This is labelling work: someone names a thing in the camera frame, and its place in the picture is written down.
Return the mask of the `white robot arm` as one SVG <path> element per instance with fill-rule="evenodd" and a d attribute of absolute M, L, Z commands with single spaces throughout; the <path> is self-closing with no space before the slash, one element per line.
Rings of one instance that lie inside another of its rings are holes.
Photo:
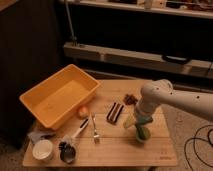
<path fill-rule="evenodd" d="M 161 104 L 167 104 L 213 122 L 213 94 L 175 90 L 169 80 L 145 83 L 140 90 L 141 99 L 133 113 L 123 123 L 128 129 L 135 124 L 147 124 Z"/>

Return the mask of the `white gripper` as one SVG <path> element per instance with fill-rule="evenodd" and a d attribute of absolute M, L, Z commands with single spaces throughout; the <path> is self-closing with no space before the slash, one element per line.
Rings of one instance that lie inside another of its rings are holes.
<path fill-rule="evenodd" d="M 123 123 L 123 127 L 125 129 L 128 129 L 129 127 L 133 126 L 135 123 L 142 125 L 142 129 L 146 133 L 150 133 L 149 128 L 147 128 L 145 125 L 148 123 L 151 123 L 153 121 L 153 118 L 150 115 L 140 115 L 138 113 L 135 113 L 133 115 L 129 115 L 126 120 Z"/>

